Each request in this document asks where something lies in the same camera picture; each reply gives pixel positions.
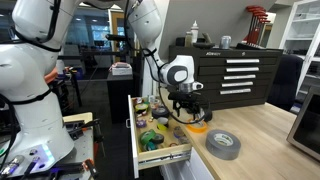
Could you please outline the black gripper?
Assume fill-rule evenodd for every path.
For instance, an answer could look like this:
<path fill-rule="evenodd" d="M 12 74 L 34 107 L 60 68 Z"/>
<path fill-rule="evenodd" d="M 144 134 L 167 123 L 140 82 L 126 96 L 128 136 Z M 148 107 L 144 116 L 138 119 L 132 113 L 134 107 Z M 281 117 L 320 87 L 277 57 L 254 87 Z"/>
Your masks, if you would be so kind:
<path fill-rule="evenodd" d="M 197 114 L 198 119 L 203 119 L 204 109 L 200 106 L 201 96 L 197 93 L 171 92 L 168 99 L 173 101 L 173 109 L 180 116 L 180 109 L 185 108 L 189 113 Z"/>

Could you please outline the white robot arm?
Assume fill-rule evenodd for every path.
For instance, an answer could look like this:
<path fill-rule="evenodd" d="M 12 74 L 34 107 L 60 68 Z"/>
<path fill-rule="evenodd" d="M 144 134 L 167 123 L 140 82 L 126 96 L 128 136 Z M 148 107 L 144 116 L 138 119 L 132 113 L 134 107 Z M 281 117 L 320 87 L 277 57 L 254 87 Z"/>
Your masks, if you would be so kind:
<path fill-rule="evenodd" d="M 160 60 L 155 46 L 162 20 L 154 0 L 17 0 L 12 12 L 17 39 L 0 47 L 0 91 L 21 131 L 6 146 L 8 158 L 33 148 L 47 167 L 68 155 L 74 143 L 64 127 L 57 96 L 44 77 L 56 66 L 58 53 L 79 4 L 108 9 L 131 5 L 129 23 L 140 41 L 154 80 L 183 92 L 203 87 L 194 80 L 194 61 L 179 55 Z"/>

